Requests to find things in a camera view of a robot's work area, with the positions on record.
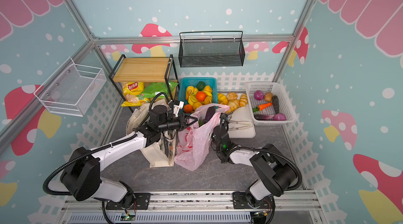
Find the dark purple eggplant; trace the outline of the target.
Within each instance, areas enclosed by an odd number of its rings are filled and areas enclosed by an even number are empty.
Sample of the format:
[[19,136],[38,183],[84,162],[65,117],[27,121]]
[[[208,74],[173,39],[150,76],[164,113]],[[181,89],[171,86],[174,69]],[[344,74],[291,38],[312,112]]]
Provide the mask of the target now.
[[216,113],[216,108],[214,106],[211,106],[208,108],[205,116],[205,120],[208,122]]

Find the pink plastic grocery bag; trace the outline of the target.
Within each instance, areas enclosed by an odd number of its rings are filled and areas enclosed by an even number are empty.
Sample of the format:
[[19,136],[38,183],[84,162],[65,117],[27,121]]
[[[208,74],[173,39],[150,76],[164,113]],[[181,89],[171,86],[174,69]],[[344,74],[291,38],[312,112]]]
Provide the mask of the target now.
[[[212,118],[199,126],[199,122],[205,119],[208,109],[215,109]],[[196,109],[191,115],[197,118],[196,123],[178,132],[176,155],[174,163],[190,171],[196,170],[209,154],[211,135],[214,127],[219,125],[220,115],[230,109],[229,105],[207,104]]]

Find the beige canvas tote bag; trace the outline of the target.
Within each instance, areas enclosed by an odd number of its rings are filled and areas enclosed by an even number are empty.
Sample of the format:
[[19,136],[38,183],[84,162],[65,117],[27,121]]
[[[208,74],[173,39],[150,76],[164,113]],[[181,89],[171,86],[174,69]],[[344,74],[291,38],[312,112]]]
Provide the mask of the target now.
[[[134,109],[134,112],[130,116],[127,126],[126,126],[126,134],[129,135],[133,129],[138,128],[141,122],[148,115],[148,110],[150,107],[150,103],[144,103],[140,107]],[[174,142],[168,141],[161,134],[160,140],[156,143],[153,143],[151,146],[141,149],[143,156],[150,163],[150,168],[159,168],[159,167],[173,167],[174,166],[174,157],[170,147],[173,147]]]

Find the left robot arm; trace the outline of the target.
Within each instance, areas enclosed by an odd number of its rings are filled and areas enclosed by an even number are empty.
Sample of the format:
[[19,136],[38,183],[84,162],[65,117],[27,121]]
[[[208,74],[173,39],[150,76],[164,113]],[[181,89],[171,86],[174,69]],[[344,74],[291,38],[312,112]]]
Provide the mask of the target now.
[[150,103],[145,118],[127,136],[98,148],[76,149],[67,163],[45,179],[43,191],[73,196],[77,201],[93,198],[130,208],[136,203],[133,190],[124,182],[102,178],[100,173],[121,158],[157,143],[164,133],[180,132],[197,123],[196,117],[179,112],[182,107],[183,102],[173,100],[167,105]]

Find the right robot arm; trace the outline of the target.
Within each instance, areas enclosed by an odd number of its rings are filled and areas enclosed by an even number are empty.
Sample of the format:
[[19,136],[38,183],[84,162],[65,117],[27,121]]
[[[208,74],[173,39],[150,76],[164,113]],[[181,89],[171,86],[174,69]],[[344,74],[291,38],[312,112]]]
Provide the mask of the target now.
[[227,115],[220,115],[219,124],[211,136],[215,152],[225,164],[240,164],[252,167],[258,175],[245,191],[233,193],[235,209],[274,209],[274,197],[282,196],[286,191],[298,189],[302,184],[302,174],[298,166],[285,157],[274,145],[261,148],[236,145],[229,136]]

